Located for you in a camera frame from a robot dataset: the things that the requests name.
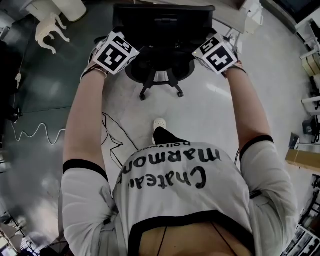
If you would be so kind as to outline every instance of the black office chair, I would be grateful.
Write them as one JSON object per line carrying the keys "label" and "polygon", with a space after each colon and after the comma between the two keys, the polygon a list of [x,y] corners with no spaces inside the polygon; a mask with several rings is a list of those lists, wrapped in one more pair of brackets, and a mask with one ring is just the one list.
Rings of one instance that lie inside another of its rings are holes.
{"label": "black office chair", "polygon": [[[143,84],[140,99],[152,86],[169,84],[184,93],[179,81],[195,70],[192,53],[217,32],[212,28],[214,6],[115,4],[114,32],[122,32],[125,40],[140,54],[125,72]],[[167,81],[154,81],[157,72],[166,72]]]}

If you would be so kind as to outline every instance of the skin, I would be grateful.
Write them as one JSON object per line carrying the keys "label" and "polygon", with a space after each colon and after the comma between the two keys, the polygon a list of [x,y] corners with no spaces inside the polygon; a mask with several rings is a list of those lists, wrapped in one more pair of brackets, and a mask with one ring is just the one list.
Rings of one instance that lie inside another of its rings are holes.
{"label": "skin", "polygon": [[[232,95],[239,149],[260,135],[270,135],[265,111],[245,72],[231,68],[226,72]],[[102,92],[105,77],[99,71],[86,74],[79,84],[68,117],[63,161],[81,159],[93,162],[106,170],[101,148]],[[227,243],[238,256],[250,252],[227,230],[215,224]],[[153,256],[158,250],[165,228],[145,232],[139,254]],[[211,223],[195,223],[181,227],[168,227],[159,255],[166,256],[233,256],[234,253]]]}

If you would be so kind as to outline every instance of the black pants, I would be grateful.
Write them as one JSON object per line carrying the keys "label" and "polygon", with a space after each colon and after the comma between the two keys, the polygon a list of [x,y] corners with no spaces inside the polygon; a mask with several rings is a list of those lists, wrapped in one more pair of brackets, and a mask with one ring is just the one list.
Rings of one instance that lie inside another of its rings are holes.
{"label": "black pants", "polygon": [[188,142],[186,140],[177,138],[172,133],[170,133],[166,129],[163,129],[162,127],[158,127],[157,129],[155,129],[153,133],[153,138],[156,145]]}

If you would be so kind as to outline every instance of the power plug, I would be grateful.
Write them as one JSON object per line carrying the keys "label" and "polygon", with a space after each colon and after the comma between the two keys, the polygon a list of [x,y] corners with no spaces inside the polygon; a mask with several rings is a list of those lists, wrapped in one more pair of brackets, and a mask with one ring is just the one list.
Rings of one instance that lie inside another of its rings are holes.
{"label": "power plug", "polygon": [[15,77],[15,80],[17,81],[16,88],[19,89],[19,84],[21,82],[21,73],[18,73]]}

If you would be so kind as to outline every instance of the black and white cube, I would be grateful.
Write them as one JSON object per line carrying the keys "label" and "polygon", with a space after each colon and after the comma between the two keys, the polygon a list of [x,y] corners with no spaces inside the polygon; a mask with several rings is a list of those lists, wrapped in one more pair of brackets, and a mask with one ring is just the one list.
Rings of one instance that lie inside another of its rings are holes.
{"label": "black and white cube", "polygon": [[236,56],[219,34],[215,34],[214,37],[195,50],[192,55],[201,65],[216,74],[221,74],[237,62]]}
{"label": "black and white cube", "polygon": [[94,56],[93,61],[115,75],[128,66],[138,54],[139,52],[124,38],[111,32],[103,46]]}

